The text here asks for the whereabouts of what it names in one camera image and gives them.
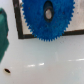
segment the green object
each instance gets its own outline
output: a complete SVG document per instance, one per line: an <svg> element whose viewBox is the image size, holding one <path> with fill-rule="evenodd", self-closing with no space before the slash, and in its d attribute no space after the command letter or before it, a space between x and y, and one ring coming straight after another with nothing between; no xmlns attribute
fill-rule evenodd
<svg viewBox="0 0 84 84"><path fill-rule="evenodd" d="M0 62L9 45L7 34L8 34L7 15L6 12L2 8L0 8Z"/></svg>

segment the blue gear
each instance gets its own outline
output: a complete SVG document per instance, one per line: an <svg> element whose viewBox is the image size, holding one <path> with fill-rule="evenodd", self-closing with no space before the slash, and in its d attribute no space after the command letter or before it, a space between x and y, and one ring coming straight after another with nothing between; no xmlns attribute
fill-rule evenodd
<svg viewBox="0 0 84 84"><path fill-rule="evenodd" d="M52 41L60 37L70 24L74 12L74 0L50 0L54 17L50 23L44 19L43 6L47 0L23 0L23 11L27 26L35 37Z"/></svg>

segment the blue plastic gear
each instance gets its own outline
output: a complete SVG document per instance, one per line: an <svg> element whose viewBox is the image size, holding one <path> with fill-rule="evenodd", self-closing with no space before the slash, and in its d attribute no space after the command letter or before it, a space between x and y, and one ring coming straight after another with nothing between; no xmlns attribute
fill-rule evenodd
<svg viewBox="0 0 84 84"><path fill-rule="evenodd" d="M26 19L30 32L35 37L52 41L60 37L68 24L70 24L72 13L74 13L74 0L49 0L53 4L54 17L50 23L44 19L43 6L47 0L23 0L23 15Z"/></svg>

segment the white wall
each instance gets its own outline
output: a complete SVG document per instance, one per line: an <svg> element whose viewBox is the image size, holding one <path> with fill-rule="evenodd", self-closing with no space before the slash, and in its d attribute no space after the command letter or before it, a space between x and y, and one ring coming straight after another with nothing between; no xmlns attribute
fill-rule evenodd
<svg viewBox="0 0 84 84"><path fill-rule="evenodd" d="M8 15L10 42L0 65L0 84L84 84L84 35L53 42L18 40L12 0L0 0L0 7Z"/></svg>

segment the white surface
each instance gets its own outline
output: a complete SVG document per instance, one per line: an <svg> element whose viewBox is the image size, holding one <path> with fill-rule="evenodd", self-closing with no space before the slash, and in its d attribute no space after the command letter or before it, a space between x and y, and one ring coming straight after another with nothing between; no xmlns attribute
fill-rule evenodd
<svg viewBox="0 0 84 84"><path fill-rule="evenodd" d="M66 31L84 30L84 0L74 0L75 9L72 17L72 21ZM23 34L32 34L28 29L27 23L25 23L23 11L21 9Z"/></svg>
<svg viewBox="0 0 84 84"><path fill-rule="evenodd" d="M8 15L10 42L0 64L0 84L84 84L84 35L53 42L18 40L12 0L0 0L0 7Z"/></svg>

